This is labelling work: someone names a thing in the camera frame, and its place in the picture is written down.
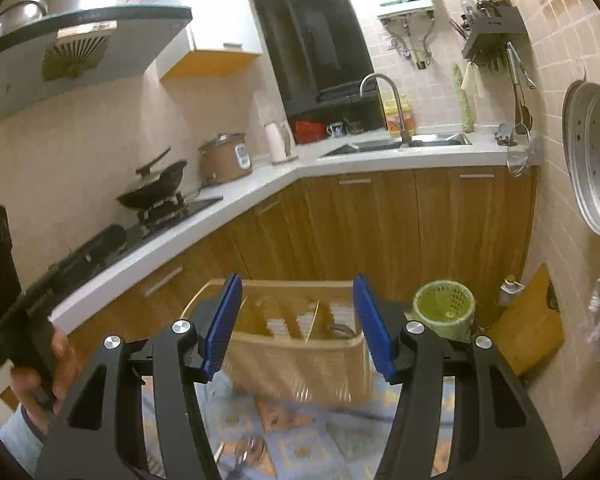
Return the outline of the wooden cutting board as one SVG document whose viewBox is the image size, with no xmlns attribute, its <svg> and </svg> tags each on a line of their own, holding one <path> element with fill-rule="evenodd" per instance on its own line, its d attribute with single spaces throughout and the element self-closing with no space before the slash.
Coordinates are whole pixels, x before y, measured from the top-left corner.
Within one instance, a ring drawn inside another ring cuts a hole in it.
<svg viewBox="0 0 600 480">
<path fill-rule="evenodd" d="M 565 340 L 559 304 L 545 264 L 486 334 L 516 376 L 544 365 Z"/>
</svg>

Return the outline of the black gas stove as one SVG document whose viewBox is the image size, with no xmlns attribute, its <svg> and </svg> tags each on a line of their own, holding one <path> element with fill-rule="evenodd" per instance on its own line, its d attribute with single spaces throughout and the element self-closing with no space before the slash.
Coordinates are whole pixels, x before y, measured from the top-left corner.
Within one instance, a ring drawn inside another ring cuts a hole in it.
<svg viewBox="0 0 600 480">
<path fill-rule="evenodd" d="M 65 288 L 76 289 L 163 232 L 196 216 L 221 200 L 221 196 L 184 197 L 177 192 L 147 210 L 137 211 L 137 219 L 132 226 L 127 228 L 121 224 L 108 226 L 67 257 L 52 264 L 45 277 L 52 276 Z"/>
</svg>

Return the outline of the green plastic basket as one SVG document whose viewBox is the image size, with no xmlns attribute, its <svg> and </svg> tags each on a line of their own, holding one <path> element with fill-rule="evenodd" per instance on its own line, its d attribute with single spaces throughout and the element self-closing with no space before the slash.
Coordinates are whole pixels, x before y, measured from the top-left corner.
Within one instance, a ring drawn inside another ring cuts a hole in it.
<svg viewBox="0 0 600 480">
<path fill-rule="evenodd" d="M 474 326 L 476 300 L 469 288 L 459 282 L 433 281 L 416 292 L 412 312 L 417 321 L 438 336 L 468 342 Z"/>
</svg>

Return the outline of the blue patterned table mat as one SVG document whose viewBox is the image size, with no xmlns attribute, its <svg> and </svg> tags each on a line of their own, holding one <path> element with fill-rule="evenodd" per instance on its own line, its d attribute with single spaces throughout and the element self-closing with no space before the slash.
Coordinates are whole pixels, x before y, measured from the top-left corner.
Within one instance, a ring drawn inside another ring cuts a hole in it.
<svg viewBox="0 0 600 480">
<path fill-rule="evenodd" d="M 242 479 L 373 479 L 385 452 L 401 388 L 372 375 L 370 400 L 361 405 L 317 408 L 261 398 L 215 375 L 195 392 L 211 451 L 225 479 L 236 465 L 238 445 L 264 440 L 260 460 Z"/>
</svg>

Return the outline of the black wok with lid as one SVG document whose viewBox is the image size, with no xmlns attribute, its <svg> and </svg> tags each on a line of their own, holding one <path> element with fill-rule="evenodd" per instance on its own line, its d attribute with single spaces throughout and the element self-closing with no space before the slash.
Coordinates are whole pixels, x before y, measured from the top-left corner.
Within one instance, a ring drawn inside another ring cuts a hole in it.
<svg viewBox="0 0 600 480">
<path fill-rule="evenodd" d="M 152 167 L 164 159 L 170 151 L 171 149 L 167 148 L 158 157 L 135 169 L 135 173 L 140 178 L 132 182 L 117 197 L 117 202 L 121 206 L 132 210 L 146 210 L 178 192 L 184 169 L 187 166 L 186 159 L 172 162 L 169 166 L 157 171 L 152 170 Z"/>
</svg>

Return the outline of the beige slotted utensil basket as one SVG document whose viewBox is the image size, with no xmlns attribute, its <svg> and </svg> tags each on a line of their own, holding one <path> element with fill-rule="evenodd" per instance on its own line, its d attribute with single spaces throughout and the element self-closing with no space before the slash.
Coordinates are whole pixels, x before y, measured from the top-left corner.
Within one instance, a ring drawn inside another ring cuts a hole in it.
<svg viewBox="0 0 600 480">
<path fill-rule="evenodd" d="M 373 371 L 350 281 L 242 282 L 222 371 L 265 398 L 339 408 L 372 396 Z"/>
</svg>

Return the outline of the white electric kettle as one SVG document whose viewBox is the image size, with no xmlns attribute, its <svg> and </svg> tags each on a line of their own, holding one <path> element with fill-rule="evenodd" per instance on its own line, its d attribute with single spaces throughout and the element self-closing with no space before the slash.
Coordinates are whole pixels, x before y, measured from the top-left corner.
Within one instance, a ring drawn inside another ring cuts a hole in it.
<svg viewBox="0 0 600 480">
<path fill-rule="evenodd" d="M 288 122 L 268 122 L 264 126 L 264 131 L 271 162 L 274 165 L 291 162 L 298 157 Z"/>
</svg>

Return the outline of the yellow dish soap bottle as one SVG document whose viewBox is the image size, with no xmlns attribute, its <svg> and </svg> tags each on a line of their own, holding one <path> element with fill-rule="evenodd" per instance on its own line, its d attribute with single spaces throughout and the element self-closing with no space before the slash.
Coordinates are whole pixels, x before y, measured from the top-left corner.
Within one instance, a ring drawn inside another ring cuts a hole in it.
<svg viewBox="0 0 600 480">
<path fill-rule="evenodd" d="M 408 136 L 415 134 L 415 119 L 410 102 L 404 94 L 400 95 L 400 103 L 402 112 L 399 112 L 398 104 L 395 98 L 385 99 L 382 101 L 384 109 L 386 127 L 389 133 L 396 138 L 401 135 L 401 127 L 405 127 Z"/>
</svg>

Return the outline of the metal steamer tray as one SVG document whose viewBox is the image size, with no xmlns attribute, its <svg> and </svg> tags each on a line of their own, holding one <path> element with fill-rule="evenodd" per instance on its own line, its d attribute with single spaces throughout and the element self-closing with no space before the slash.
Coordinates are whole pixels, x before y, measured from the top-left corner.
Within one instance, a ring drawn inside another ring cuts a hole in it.
<svg viewBox="0 0 600 480">
<path fill-rule="evenodd" d="M 600 236 L 600 84 L 570 84 L 562 107 L 562 144 L 580 214 Z"/>
</svg>

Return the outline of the patterned mug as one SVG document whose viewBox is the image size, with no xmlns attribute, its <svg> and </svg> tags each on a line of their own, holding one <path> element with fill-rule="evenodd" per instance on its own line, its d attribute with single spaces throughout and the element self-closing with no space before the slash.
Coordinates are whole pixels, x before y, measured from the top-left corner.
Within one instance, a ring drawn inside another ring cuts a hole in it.
<svg viewBox="0 0 600 480">
<path fill-rule="evenodd" d="M 332 122 L 326 126 L 326 133 L 330 138 L 341 138 L 347 134 L 347 126 L 344 122 Z"/>
</svg>

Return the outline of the red basket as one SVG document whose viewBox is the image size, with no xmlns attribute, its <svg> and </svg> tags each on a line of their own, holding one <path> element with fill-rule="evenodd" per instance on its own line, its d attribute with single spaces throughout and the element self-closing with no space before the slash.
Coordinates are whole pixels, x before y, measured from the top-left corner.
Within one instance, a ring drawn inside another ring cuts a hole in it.
<svg viewBox="0 0 600 480">
<path fill-rule="evenodd" d="M 296 120 L 294 122 L 294 138 L 298 144 L 309 144 L 327 138 L 326 125 L 322 122 Z"/>
</svg>

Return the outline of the dark window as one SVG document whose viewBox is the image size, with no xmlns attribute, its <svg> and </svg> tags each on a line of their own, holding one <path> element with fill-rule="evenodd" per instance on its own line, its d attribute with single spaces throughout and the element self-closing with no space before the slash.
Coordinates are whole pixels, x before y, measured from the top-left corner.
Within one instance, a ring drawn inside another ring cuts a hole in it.
<svg viewBox="0 0 600 480">
<path fill-rule="evenodd" d="M 344 122 L 347 133 L 385 125 L 370 54 L 350 0 L 253 0 L 284 110 L 294 122 Z"/>
</svg>

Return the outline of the metal handled clear spoon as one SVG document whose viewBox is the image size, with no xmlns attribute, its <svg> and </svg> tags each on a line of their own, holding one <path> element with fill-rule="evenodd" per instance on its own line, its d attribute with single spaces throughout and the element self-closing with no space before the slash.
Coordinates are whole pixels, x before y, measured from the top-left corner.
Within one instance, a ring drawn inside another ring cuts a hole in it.
<svg viewBox="0 0 600 480">
<path fill-rule="evenodd" d="M 259 466 L 264 459 L 265 451 L 265 440 L 260 434 L 224 442 L 221 453 L 232 452 L 234 456 L 234 465 L 226 474 L 226 478 L 239 479 L 246 469 Z"/>
</svg>

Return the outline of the white wall cabinet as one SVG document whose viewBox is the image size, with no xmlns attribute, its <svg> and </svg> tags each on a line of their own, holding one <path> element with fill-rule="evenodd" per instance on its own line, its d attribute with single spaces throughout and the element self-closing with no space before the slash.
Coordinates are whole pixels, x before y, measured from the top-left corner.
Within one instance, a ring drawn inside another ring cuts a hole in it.
<svg viewBox="0 0 600 480">
<path fill-rule="evenodd" d="M 149 0 L 188 6 L 192 19 L 156 58 L 160 79 L 226 76 L 262 54 L 250 0 Z"/>
</svg>

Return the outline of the black wall shelf rack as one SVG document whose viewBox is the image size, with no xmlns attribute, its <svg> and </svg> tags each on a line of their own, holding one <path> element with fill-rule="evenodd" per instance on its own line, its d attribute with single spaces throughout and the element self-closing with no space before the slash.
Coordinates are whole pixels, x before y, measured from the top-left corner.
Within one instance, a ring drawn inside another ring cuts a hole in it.
<svg viewBox="0 0 600 480">
<path fill-rule="evenodd" d="M 526 35 L 527 27 L 516 6 L 500 6 L 498 15 L 476 18 L 462 50 L 463 58 L 480 67 L 490 66 L 503 59 L 508 40 Z"/>
</svg>

